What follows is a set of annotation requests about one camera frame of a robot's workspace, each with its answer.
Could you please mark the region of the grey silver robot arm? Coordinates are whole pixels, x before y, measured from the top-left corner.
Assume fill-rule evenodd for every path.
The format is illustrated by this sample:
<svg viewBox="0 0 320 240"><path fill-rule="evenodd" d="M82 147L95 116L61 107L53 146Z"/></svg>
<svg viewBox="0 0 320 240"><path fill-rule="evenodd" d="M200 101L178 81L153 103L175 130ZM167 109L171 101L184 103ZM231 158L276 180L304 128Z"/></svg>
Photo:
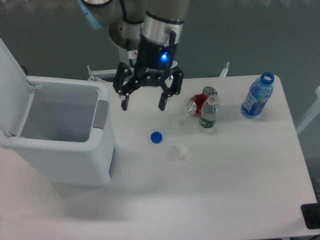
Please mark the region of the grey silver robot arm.
<svg viewBox="0 0 320 240"><path fill-rule="evenodd" d="M187 16L188 0L80 0L93 29L109 28L119 50L113 88L126 110L130 94L140 87L161 87L158 107L181 92L184 72L174 58Z"/></svg>

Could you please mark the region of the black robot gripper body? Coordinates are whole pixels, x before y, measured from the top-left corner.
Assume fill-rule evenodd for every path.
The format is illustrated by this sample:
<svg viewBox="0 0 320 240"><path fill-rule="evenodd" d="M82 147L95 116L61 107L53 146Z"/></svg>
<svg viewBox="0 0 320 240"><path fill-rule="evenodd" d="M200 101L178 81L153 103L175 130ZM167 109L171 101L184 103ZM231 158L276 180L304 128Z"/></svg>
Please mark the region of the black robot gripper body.
<svg viewBox="0 0 320 240"><path fill-rule="evenodd" d="M168 77L178 44L163 45L140 36L136 63L134 65L134 82L142 87L158 87L158 77Z"/></svg>

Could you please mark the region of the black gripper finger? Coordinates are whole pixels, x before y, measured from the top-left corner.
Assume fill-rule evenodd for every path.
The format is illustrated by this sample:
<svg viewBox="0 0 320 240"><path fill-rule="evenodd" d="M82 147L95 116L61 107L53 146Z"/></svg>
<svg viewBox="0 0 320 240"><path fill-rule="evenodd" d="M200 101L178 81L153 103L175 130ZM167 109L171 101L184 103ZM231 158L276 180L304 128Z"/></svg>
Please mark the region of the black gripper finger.
<svg viewBox="0 0 320 240"><path fill-rule="evenodd" d="M130 91L133 89L131 78L134 76L132 69L124 62L117 66L113 80L113 88L121 99L121 108L126 111L130 99Z"/></svg>
<svg viewBox="0 0 320 240"><path fill-rule="evenodd" d="M168 87L165 81L170 76L172 76L172 83L170 87ZM158 104L158 107L161 111L165 110L166 103L169 97L180 94L183 78L184 72L179 66L173 67L169 71L163 72L157 77L157 82L163 90Z"/></svg>

